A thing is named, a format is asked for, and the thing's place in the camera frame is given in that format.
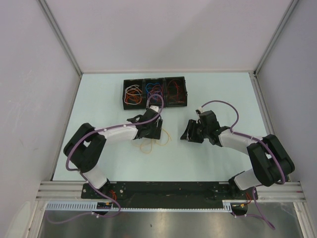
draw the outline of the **black plastic bin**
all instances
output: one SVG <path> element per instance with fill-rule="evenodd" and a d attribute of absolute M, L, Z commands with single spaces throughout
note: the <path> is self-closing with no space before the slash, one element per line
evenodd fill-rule
<path fill-rule="evenodd" d="M 126 79 L 123 81 L 122 95 L 123 109 L 144 109 L 146 107 L 146 94 L 143 79 Z"/>
<path fill-rule="evenodd" d="M 146 100 L 152 94 L 159 94 L 163 97 L 164 100 L 164 107 L 166 107 L 166 99 L 164 96 L 165 93 L 165 83 L 164 78 L 146 78 L 145 80 L 145 95 Z M 151 98 L 149 106 L 161 106 L 162 102 L 159 97 Z"/>
<path fill-rule="evenodd" d="M 167 107 L 186 107 L 187 90 L 185 77 L 165 78 L 165 97 Z"/>

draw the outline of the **blue wire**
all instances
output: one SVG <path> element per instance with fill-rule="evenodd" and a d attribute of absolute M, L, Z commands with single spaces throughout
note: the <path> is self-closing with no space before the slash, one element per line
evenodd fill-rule
<path fill-rule="evenodd" d="M 146 92 L 147 92 L 148 98 L 151 96 L 150 92 L 148 91 L 148 86 L 149 86 L 149 85 L 152 85 L 152 87 L 150 87 L 149 89 L 154 88 L 155 85 L 159 85 L 159 86 L 162 88 L 162 86 L 161 86 L 160 83 L 148 83 L 148 84 L 145 86 L 145 90 L 146 90 Z M 153 97 L 153 99 L 155 100 L 155 102 L 158 101 L 158 97 Z"/>
<path fill-rule="evenodd" d="M 148 86 L 149 86 L 149 85 L 153 85 L 153 87 L 154 87 L 155 85 L 159 85 L 159 86 L 160 86 L 160 83 L 148 83 L 148 84 L 145 86 L 145 90 L 146 90 L 147 93 L 149 93 L 149 91 L 148 91 Z"/>

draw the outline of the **purple cable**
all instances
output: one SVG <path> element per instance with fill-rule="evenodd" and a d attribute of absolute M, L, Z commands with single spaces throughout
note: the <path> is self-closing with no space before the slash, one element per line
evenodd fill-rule
<path fill-rule="evenodd" d="M 255 137 L 252 137 L 252 136 L 247 135 L 247 134 L 243 134 L 243 133 L 239 133 L 239 132 L 233 131 L 233 127 L 238 123 L 238 120 L 239 120 L 238 110 L 237 110 L 233 105 L 231 105 L 230 103 L 227 103 L 227 102 L 225 102 L 225 101 L 220 101 L 220 100 L 209 101 L 209 102 L 203 104 L 203 105 L 202 105 L 202 108 L 203 108 L 204 106 L 206 106 L 207 104 L 209 104 L 209 103 L 224 103 L 224 104 L 229 105 L 229 106 L 236 112 L 237 120 L 236 120 L 236 121 L 234 122 L 234 124 L 232 124 L 232 126 L 230 127 L 231 133 L 232 133 L 232 134 L 239 135 L 239 136 L 246 137 L 246 138 L 251 139 L 251 140 L 255 140 L 255 141 L 257 141 L 258 143 L 260 143 L 260 144 L 267 150 L 267 152 L 271 155 L 272 159 L 273 159 L 274 162 L 276 163 L 276 166 L 277 166 L 277 168 L 278 168 L 278 170 L 279 170 L 279 172 L 280 172 L 280 174 L 281 174 L 281 177 L 282 177 L 282 178 L 281 178 L 281 179 L 282 179 L 282 182 L 279 183 L 279 184 L 285 184 L 285 175 L 284 175 L 284 172 L 283 172 L 281 166 L 279 165 L 279 163 L 278 163 L 276 157 L 274 156 L 274 154 L 272 153 L 272 151 L 269 149 L 269 147 L 268 147 L 265 143 L 263 143 L 261 140 L 255 138 Z M 252 196 L 253 196 L 254 203 L 255 203 L 255 205 L 256 205 L 256 207 L 257 207 L 259 213 L 261 214 L 261 216 L 256 215 L 256 214 L 247 214 L 246 216 L 247 216 L 247 217 L 257 217 L 257 218 L 260 218 L 260 219 L 264 220 L 264 221 L 267 223 L 267 225 L 268 225 L 272 230 L 275 230 L 275 226 L 274 226 L 270 221 L 267 220 L 267 218 L 266 218 L 265 215 L 263 214 L 263 212 L 262 212 L 260 206 L 258 205 L 258 202 L 257 202 L 257 200 L 256 200 L 256 198 L 255 198 L 255 190 L 256 190 L 256 187 L 254 187 L 254 188 L 252 189 Z M 232 214 L 233 214 L 235 217 L 246 217 L 246 216 L 236 216 L 236 215 L 234 214 L 234 212 L 232 212 Z"/>
<path fill-rule="evenodd" d="M 257 202 L 257 200 L 256 200 L 256 198 L 255 198 L 255 190 L 256 190 L 256 187 L 253 187 L 253 189 L 252 189 L 252 197 L 253 197 L 254 203 L 255 203 L 255 205 L 256 205 L 256 207 L 257 207 L 259 213 L 261 214 L 261 216 L 256 215 L 256 214 L 246 214 L 246 215 L 237 216 L 236 214 L 234 214 L 233 211 L 232 211 L 231 214 L 234 216 L 234 218 L 236 218 L 236 217 L 238 217 L 238 218 L 239 218 L 239 217 L 256 217 L 256 218 L 260 218 L 260 219 L 262 219 L 263 221 L 265 221 L 265 222 L 267 223 L 267 225 L 268 225 L 273 231 L 275 231 L 275 226 L 265 217 L 265 215 L 263 214 L 263 212 L 262 212 L 262 210 L 261 210 L 261 208 L 260 208 L 260 206 L 259 206 L 259 204 L 258 204 L 258 202 Z"/>
<path fill-rule="evenodd" d="M 156 119 L 160 116 L 160 114 L 162 113 L 162 110 L 163 110 L 163 107 L 164 107 L 164 100 L 163 100 L 163 97 L 162 97 L 161 95 L 159 95 L 159 94 L 153 94 L 153 95 L 151 95 L 151 96 L 148 98 L 148 100 L 147 100 L 147 107 L 149 106 L 150 99 L 151 99 L 151 98 L 154 98 L 154 97 L 159 97 L 159 98 L 161 99 L 161 103 L 162 103 L 161 109 L 159 110 L 158 114 L 157 114 L 155 117 L 153 117 L 153 118 L 150 119 L 150 120 L 143 121 L 143 122 L 113 125 L 113 126 L 109 126 L 109 127 L 106 127 L 106 128 L 93 130 L 93 131 L 87 133 L 86 135 L 84 135 L 84 136 L 74 145 L 74 147 L 73 147 L 73 148 L 71 149 L 71 151 L 69 152 L 68 157 L 67 157 L 67 160 L 66 160 L 66 165 L 65 165 L 65 166 L 66 166 L 66 169 L 67 169 L 68 171 L 79 171 L 79 169 L 71 169 L 71 168 L 69 167 L 70 158 L 71 158 L 72 155 L 74 154 L 74 152 L 75 152 L 75 150 L 77 149 L 77 147 L 78 147 L 87 137 L 91 136 L 92 134 L 95 134 L 95 133 L 98 133 L 98 132 L 102 132 L 102 131 L 105 131 L 105 130 L 109 130 L 109 129 L 114 129 L 114 128 L 118 128 L 118 127 L 123 127 L 123 126 L 143 125 L 143 124 L 150 123 L 150 122 L 156 120 Z M 84 180 L 88 181 L 87 178 L 86 178 L 81 172 L 80 172 L 80 175 L 84 178 Z M 97 216 L 109 218 L 109 217 L 114 217 L 114 216 L 116 216 L 116 215 L 118 215 L 118 214 L 120 213 L 121 206 L 120 206 L 120 204 L 119 204 L 116 200 L 114 200 L 114 199 L 112 199 L 112 198 L 110 198 L 110 197 L 104 195 L 103 193 L 101 193 L 101 192 L 100 192 L 98 189 L 96 189 L 90 182 L 88 182 L 88 184 L 90 185 L 90 187 L 91 187 L 96 193 L 98 193 L 99 195 L 101 195 L 102 197 L 104 197 L 104 198 L 106 198 L 106 199 L 109 199 L 110 201 L 112 201 L 113 203 L 115 203 L 115 204 L 118 206 L 118 211 L 115 212 L 114 214 L 111 214 L 111 215 L 108 215 L 108 216 L 107 216 L 107 215 L 97 214 Z M 54 221 L 52 221 L 51 219 L 49 219 L 48 215 L 46 216 L 46 219 L 47 219 L 50 223 L 52 223 L 52 224 L 63 224 L 63 223 L 70 222 L 70 221 L 72 221 L 72 220 L 74 220 L 74 219 L 77 219 L 78 217 L 81 217 L 81 216 L 84 216 L 84 215 L 88 215 L 88 214 L 91 214 L 91 212 L 81 213 L 81 214 L 79 214 L 79 215 L 77 215 L 77 216 L 74 216 L 74 217 L 72 217 L 72 218 L 69 218 L 69 219 L 67 219 L 67 220 L 65 220 L 65 221 L 60 221 L 60 222 L 54 222 Z"/>

